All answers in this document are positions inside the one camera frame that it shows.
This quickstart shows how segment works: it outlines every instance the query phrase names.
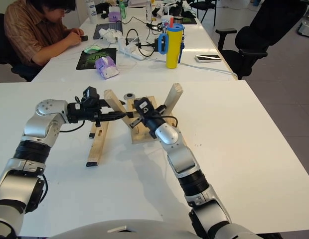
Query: white wall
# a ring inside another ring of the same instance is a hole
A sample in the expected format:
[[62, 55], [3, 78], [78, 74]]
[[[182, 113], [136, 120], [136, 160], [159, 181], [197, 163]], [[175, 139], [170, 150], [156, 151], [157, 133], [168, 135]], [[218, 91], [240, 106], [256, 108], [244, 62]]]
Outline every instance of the white wall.
[[[0, 13], [5, 13], [7, 6], [14, 1], [16, 0], [0, 0]], [[76, 10], [66, 14], [63, 18], [63, 23], [67, 28], [79, 27], [88, 17], [85, 0], [76, 0], [76, 3]]]
[[0, 0], [0, 13], [5, 13], [6, 8], [15, 0]]

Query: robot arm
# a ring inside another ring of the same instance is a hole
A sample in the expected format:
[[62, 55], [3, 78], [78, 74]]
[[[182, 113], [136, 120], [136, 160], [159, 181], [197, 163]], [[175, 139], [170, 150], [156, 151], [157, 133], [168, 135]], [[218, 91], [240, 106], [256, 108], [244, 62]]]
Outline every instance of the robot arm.
[[134, 101], [140, 121], [148, 127], [150, 135], [158, 138], [168, 155], [169, 164], [192, 207], [189, 216], [197, 235], [210, 239], [259, 239], [246, 228], [231, 223], [231, 219], [207, 182], [192, 151], [184, 144], [181, 131], [170, 126], [160, 116], [164, 106], [154, 109], [148, 98]]
[[0, 236], [16, 238], [22, 226], [23, 215], [34, 211], [42, 200], [44, 181], [39, 178], [54, 145], [60, 128], [65, 123], [90, 120], [100, 126], [101, 121], [117, 120], [122, 112], [101, 113], [109, 107], [99, 99], [95, 88], [84, 91], [81, 101], [45, 100], [35, 109], [26, 123], [19, 146], [0, 176]]

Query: person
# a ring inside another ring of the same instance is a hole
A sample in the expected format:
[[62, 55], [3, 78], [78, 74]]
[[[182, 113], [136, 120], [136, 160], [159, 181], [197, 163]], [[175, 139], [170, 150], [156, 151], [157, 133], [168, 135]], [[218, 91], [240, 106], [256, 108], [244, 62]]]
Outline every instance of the person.
[[61, 21], [75, 9], [75, 0], [17, 0], [7, 7], [5, 34], [23, 64], [43, 67], [81, 42], [83, 30], [67, 29]]

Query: yellow water bottle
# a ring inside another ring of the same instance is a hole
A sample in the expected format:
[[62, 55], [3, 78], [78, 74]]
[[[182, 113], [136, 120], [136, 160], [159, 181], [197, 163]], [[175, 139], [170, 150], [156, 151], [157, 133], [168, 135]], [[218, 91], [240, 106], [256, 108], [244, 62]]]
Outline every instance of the yellow water bottle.
[[[180, 47], [184, 27], [182, 24], [174, 23], [172, 27], [167, 28], [166, 33], [160, 34], [158, 39], [158, 51], [166, 54], [166, 66], [173, 69], [178, 65]], [[162, 51], [162, 38], [165, 37], [164, 51]]]

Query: office chair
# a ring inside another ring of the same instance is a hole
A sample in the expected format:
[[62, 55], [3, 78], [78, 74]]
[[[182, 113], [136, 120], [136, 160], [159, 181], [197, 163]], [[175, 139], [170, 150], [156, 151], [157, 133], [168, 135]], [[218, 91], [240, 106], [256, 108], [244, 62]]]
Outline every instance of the office chair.
[[277, 43], [304, 15], [307, 3], [300, 0], [265, 0], [250, 26], [243, 27], [235, 37], [238, 52], [223, 50], [227, 34], [234, 28], [217, 29], [218, 49], [232, 71], [241, 80], [252, 73], [258, 59], [266, 57], [267, 49]]
[[199, 10], [205, 11], [203, 18], [201, 20], [201, 23], [204, 20], [204, 17], [206, 15], [206, 13], [208, 12], [209, 9], [214, 9], [214, 22], [213, 22], [213, 26], [215, 26], [215, 17], [216, 17], [216, 0], [205, 0], [205, 1], [197, 1], [194, 2], [194, 0], [187, 0], [187, 3], [190, 3], [190, 7], [196, 9], [196, 15], [197, 18], [199, 19]]
[[11, 46], [4, 30], [4, 14], [0, 13], [0, 64], [10, 64], [11, 71], [27, 81], [32, 81], [42, 69], [23, 65]]

